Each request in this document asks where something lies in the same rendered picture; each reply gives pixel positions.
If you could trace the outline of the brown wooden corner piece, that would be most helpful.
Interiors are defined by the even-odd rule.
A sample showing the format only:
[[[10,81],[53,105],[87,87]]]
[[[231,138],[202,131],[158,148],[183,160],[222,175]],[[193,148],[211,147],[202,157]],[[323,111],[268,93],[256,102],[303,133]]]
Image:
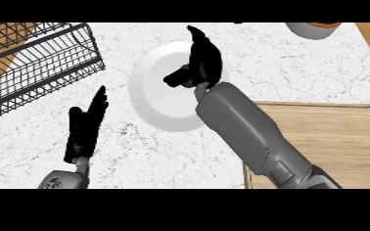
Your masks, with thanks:
[[[370,23],[357,23],[355,25],[361,32],[367,45],[370,46]]]

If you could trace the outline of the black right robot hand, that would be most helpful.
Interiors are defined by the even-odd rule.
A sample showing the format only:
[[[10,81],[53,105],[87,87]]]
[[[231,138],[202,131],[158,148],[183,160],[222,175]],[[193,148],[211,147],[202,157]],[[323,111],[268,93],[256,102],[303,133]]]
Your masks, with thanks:
[[[186,29],[191,36],[188,61],[163,77],[163,82],[172,88],[180,85],[191,88],[206,82],[206,88],[211,88],[221,79],[221,52],[200,29],[191,25],[188,25]]]

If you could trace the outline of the white plate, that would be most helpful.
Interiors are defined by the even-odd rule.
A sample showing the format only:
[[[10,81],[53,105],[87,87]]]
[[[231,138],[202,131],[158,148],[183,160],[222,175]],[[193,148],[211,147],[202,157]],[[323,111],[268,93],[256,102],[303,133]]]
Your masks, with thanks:
[[[228,81],[217,46],[178,41],[158,46],[144,54],[128,82],[130,101],[140,118],[150,126],[169,132],[193,131],[203,125],[194,112],[194,88],[171,87],[165,82],[165,77],[190,63],[196,47],[200,47],[200,55],[209,61],[206,70],[211,77],[205,81],[211,85]]]

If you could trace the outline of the grey bowl with orange content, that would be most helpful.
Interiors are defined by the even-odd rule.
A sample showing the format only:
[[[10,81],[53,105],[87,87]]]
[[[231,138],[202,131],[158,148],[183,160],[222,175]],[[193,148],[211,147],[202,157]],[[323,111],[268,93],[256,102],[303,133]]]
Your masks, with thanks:
[[[287,23],[286,26],[302,38],[320,40],[333,34],[340,23]]]

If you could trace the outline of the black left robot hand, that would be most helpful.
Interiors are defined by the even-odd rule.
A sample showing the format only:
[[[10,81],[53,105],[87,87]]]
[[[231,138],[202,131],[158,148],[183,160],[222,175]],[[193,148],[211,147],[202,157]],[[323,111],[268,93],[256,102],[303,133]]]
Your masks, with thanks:
[[[79,157],[90,158],[94,153],[100,125],[109,107],[106,87],[102,86],[87,111],[72,107],[69,116],[69,136],[66,142],[63,161],[72,163]]]

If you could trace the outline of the brown wooden board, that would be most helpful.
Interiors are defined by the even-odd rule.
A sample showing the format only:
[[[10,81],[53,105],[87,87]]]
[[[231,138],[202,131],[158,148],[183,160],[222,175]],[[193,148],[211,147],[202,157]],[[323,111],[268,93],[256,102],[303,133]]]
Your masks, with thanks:
[[[26,43],[35,28],[37,23],[0,23],[0,76],[16,56],[16,53],[9,54],[9,51]]]

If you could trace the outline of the pale wooden tray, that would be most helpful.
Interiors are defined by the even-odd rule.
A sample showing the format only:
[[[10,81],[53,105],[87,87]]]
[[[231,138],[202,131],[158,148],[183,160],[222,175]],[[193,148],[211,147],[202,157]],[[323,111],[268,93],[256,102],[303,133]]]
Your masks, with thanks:
[[[345,189],[370,189],[370,104],[258,102],[281,134]]]

